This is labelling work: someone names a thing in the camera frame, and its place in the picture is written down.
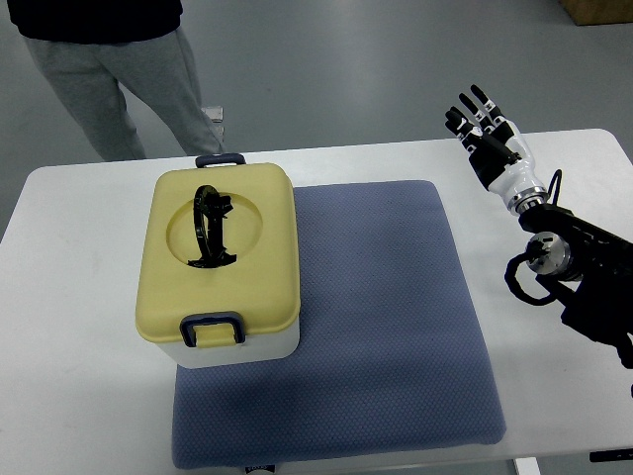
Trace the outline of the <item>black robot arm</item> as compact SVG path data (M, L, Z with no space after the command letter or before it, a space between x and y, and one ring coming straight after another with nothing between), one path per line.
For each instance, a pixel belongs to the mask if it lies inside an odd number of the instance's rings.
M546 197L521 208L520 226L533 237L504 273L509 291L532 306L564 306L562 323L615 348L632 367L632 243L558 205L562 171Z

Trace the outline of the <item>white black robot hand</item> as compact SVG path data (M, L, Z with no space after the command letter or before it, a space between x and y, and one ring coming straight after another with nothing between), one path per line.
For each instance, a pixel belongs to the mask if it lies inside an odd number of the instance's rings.
M514 216L545 203L548 191L535 175L535 158L518 127L478 85L470 90L459 95L468 112L453 106L445 126L468 153L480 183Z

